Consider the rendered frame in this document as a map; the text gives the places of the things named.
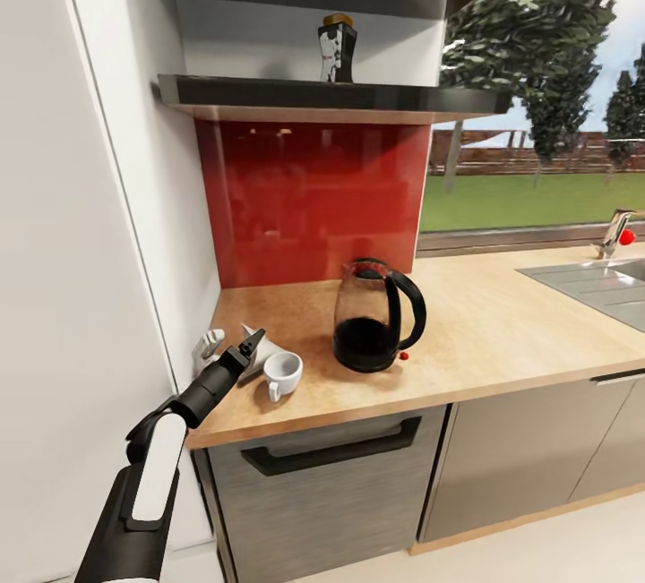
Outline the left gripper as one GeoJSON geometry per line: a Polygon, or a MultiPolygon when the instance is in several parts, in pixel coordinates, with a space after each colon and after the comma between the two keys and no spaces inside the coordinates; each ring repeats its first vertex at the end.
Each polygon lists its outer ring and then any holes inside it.
{"type": "Polygon", "coordinates": [[[230,346],[219,360],[212,362],[205,371],[198,374],[188,387],[192,384],[202,386],[215,399],[217,406],[239,382],[238,377],[249,367],[252,361],[250,355],[259,345],[265,332],[264,328],[256,331],[251,337],[243,340],[239,348],[230,346]]]}

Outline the coffee cup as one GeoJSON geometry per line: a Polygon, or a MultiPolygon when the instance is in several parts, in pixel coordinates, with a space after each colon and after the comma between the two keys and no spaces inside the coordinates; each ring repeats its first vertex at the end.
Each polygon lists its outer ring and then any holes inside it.
{"type": "Polygon", "coordinates": [[[277,353],[266,360],[263,373],[268,383],[271,401],[296,390],[303,375],[302,359],[290,352],[277,353]]]}

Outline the electric kettle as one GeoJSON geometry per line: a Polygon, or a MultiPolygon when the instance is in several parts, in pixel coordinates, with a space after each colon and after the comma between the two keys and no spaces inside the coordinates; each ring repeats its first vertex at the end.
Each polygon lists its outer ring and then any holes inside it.
{"type": "Polygon", "coordinates": [[[334,314],[333,352],[354,372],[377,373],[394,359],[408,359],[426,326],[424,297],[406,274],[375,258],[345,264],[334,314]],[[401,289],[411,301],[415,324],[408,338],[400,340],[401,289]]]}

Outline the bottle of coffee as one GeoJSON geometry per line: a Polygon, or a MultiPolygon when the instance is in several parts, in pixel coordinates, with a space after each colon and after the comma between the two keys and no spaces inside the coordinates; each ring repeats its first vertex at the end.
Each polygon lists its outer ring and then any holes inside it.
{"type": "Polygon", "coordinates": [[[357,42],[353,20],[344,12],[323,18],[318,29],[322,50],[321,81],[353,82],[352,56],[357,42]]]}

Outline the paper coffee filter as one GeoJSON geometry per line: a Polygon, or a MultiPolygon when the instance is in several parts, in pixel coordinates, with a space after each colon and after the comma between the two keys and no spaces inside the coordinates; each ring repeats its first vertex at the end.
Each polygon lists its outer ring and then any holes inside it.
{"type": "MultiPolygon", "coordinates": [[[[247,326],[243,326],[245,337],[244,340],[248,339],[254,334],[254,331],[247,326]]],[[[267,338],[262,337],[262,340],[259,342],[259,345],[255,348],[255,351],[250,355],[252,361],[249,364],[249,367],[238,377],[239,380],[243,380],[250,374],[254,374],[257,371],[260,371],[266,360],[277,353],[284,353],[284,348],[277,346],[270,342],[267,338]]]]}

